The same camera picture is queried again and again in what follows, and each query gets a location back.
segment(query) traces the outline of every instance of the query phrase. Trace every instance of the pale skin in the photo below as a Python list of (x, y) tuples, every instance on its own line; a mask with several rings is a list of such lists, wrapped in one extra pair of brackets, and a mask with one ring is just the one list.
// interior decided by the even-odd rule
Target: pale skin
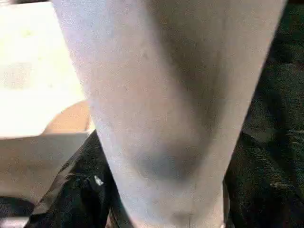
[(220, 227), (284, 1), (53, 2), (133, 226)]

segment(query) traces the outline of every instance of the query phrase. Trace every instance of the skin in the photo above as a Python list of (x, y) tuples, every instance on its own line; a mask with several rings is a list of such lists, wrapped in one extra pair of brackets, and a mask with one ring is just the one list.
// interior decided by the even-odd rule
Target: skin
[(223, 223), (221, 183), (284, 5), (261, 2), (53, 1), (134, 227)]

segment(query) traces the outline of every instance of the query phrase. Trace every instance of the white surface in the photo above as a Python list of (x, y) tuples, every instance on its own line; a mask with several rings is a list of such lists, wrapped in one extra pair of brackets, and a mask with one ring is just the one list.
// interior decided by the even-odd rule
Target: white surface
[(38, 135), (83, 99), (52, 4), (0, 7), (0, 138)]
[(88, 133), (0, 140), (0, 195), (38, 202)]

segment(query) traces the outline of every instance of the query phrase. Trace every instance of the black fabric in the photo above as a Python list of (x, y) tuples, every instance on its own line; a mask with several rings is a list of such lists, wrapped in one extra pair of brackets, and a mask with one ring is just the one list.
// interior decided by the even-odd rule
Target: black fabric
[(104, 228), (115, 184), (94, 131), (66, 162), (26, 228)]
[(304, 227), (303, 25), (288, 4), (225, 176), (236, 228)]
[(0, 218), (27, 217), (34, 209), (34, 204), (15, 197), (0, 197)]

